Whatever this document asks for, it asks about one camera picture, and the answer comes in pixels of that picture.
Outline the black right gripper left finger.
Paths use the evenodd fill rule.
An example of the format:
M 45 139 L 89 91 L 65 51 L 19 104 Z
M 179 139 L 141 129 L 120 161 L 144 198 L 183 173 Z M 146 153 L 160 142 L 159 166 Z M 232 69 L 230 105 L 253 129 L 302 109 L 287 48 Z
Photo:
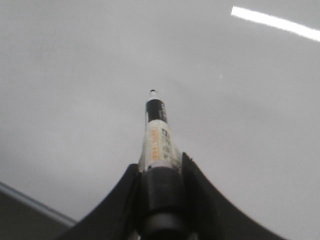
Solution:
M 112 191 L 58 240 L 127 240 L 134 231 L 140 183 L 137 164 L 130 164 Z

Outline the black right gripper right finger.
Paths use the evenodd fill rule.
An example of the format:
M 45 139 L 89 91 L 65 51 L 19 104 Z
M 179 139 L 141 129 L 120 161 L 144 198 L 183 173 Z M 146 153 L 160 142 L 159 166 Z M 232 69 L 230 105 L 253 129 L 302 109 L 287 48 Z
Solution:
M 182 177 L 199 240 L 283 240 L 232 204 L 204 175 L 185 152 Z

